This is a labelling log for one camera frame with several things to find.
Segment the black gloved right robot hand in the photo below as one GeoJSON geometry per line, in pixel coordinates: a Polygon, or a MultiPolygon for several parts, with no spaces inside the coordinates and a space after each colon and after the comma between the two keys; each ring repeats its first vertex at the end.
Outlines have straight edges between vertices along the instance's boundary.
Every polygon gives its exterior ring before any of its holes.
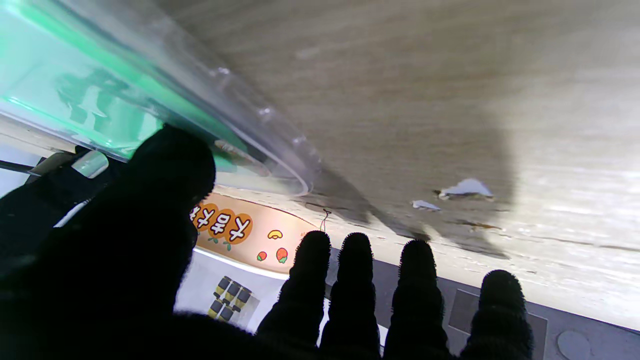
{"type": "Polygon", "coordinates": [[[76,146],[76,153],[32,182],[5,194],[0,203],[1,275],[35,259],[41,243],[71,210],[93,199],[125,169],[126,162],[76,146]]]}

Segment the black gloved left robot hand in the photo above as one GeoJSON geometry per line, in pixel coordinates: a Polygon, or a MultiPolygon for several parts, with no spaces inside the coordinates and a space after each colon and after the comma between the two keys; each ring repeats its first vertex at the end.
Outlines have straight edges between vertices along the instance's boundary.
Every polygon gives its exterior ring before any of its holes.
{"type": "Polygon", "coordinates": [[[214,188],[213,154],[165,125],[117,178],[73,208],[25,265],[1,276],[1,355],[7,359],[454,360],[430,244],[402,250],[380,350],[373,253],[349,234],[339,253],[324,327],[330,238],[301,240],[277,302],[255,333],[176,312],[192,260],[192,210],[214,188]]]}

